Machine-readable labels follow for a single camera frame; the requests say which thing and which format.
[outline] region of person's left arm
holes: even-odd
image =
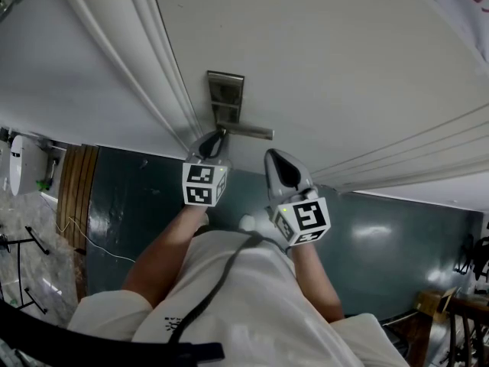
[[[175,284],[186,252],[207,206],[185,206],[139,256],[122,285],[156,307]]]

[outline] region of black strap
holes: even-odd
[[[180,341],[180,337],[183,334],[183,331],[189,327],[189,325],[195,321],[199,316],[206,310],[206,308],[211,304],[212,299],[214,299],[214,296],[217,295],[219,290],[222,288],[222,285],[224,285],[224,282],[226,281],[226,278],[228,278],[229,271],[231,270],[233,264],[235,263],[236,258],[238,257],[239,253],[241,250],[245,248],[253,248],[258,246],[260,243],[263,241],[267,241],[270,243],[273,243],[275,246],[277,246],[282,252],[283,249],[280,247],[278,243],[276,243],[273,239],[271,238],[264,238],[263,236],[259,235],[258,233],[253,233],[250,238],[246,239],[246,241],[243,242],[241,246],[233,253],[231,257],[228,258],[226,265],[224,267],[224,270],[222,271],[222,275],[220,279],[218,280],[217,284],[214,286],[214,288],[205,296],[202,301],[197,304],[196,307],[193,308],[186,316],[185,318],[182,319],[182,321],[178,324],[176,327],[175,331],[170,337],[170,340],[168,341],[168,344],[176,344]]]

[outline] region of white cable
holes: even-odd
[[[53,209],[53,208],[51,208],[51,205],[49,205],[49,203],[47,202],[47,200],[46,200],[44,197],[42,197],[42,199],[43,199],[44,201],[46,201],[47,206],[49,206],[49,208],[50,208],[50,209],[51,209],[51,210],[52,210],[54,213],[56,213],[56,212],[54,211],[54,209]],[[130,262],[136,262],[136,261],[135,261],[135,260],[133,260],[133,259],[130,259],[130,258],[127,258],[127,257],[122,257],[121,255],[115,255],[115,254],[112,254],[112,253],[111,253],[109,250],[106,250],[106,249],[104,249],[102,246],[97,245],[97,244],[96,244],[96,243],[94,243],[94,242],[93,242],[93,241],[92,241],[92,240],[91,240],[91,239],[90,239],[88,236],[86,236],[85,234],[83,234],[82,229],[79,227],[79,225],[78,225],[78,223],[75,221],[75,219],[73,219],[73,218],[71,218],[71,217],[69,217],[68,219],[69,219],[71,222],[73,222],[73,223],[75,224],[75,226],[76,226],[76,227],[78,228],[78,230],[79,230],[79,233],[80,233],[80,234],[82,234],[82,235],[83,235],[83,236],[86,238],[86,240],[87,240],[87,241],[89,241],[89,242],[90,242],[92,245],[94,245],[96,248],[100,248],[101,250],[103,250],[104,252],[106,252],[108,255],[111,255],[112,257],[121,258],[121,259],[123,259],[123,260],[128,260],[128,261],[130,261]],[[56,225],[56,228],[57,228],[57,229],[58,229],[58,230],[59,230],[59,231],[60,231],[60,232],[63,234],[63,232],[65,232],[65,230],[66,230],[66,229],[68,228],[68,226],[70,225],[70,222],[68,222],[68,224],[66,225],[66,227],[65,227],[64,229],[61,229],[61,228],[58,226],[58,223],[56,223],[56,221],[54,222],[54,224]]]

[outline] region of metal stand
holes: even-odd
[[[32,295],[29,292],[29,288],[26,287],[24,290],[22,290],[22,278],[21,278],[21,244],[22,243],[28,243],[28,242],[35,242],[36,245],[39,246],[40,250],[45,255],[49,255],[49,250],[43,248],[43,246],[39,243],[39,241],[36,239],[36,237],[32,233],[32,228],[31,227],[26,226],[25,229],[27,230],[27,232],[31,236],[29,239],[20,239],[18,241],[8,241],[7,240],[7,237],[4,234],[4,235],[1,235],[1,238],[0,238],[0,246],[3,247],[3,248],[5,248],[9,253],[10,253],[10,245],[17,245],[18,246],[18,248],[17,248],[17,273],[18,273],[18,290],[19,290],[19,293],[21,295],[21,306],[17,307],[17,309],[18,310],[22,310],[25,307],[28,307],[28,306],[30,306],[32,304],[35,304],[36,307],[41,311],[41,313],[42,314],[45,314],[45,313],[47,313],[47,309],[44,309],[43,307],[41,307],[40,304],[32,297]],[[27,302],[26,304],[24,304],[24,295],[23,295],[23,292],[22,291],[25,291],[25,293],[29,296],[29,298],[31,299],[30,302]]]

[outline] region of forearm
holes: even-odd
[[[312,243],[292,248],[297,283],[306,299],[328,322],[345,318],[342,302],[329,281]]]
[[[206,206],[185,206],[139,256],[122,289],[142,295],[156,307],[170,292]]]

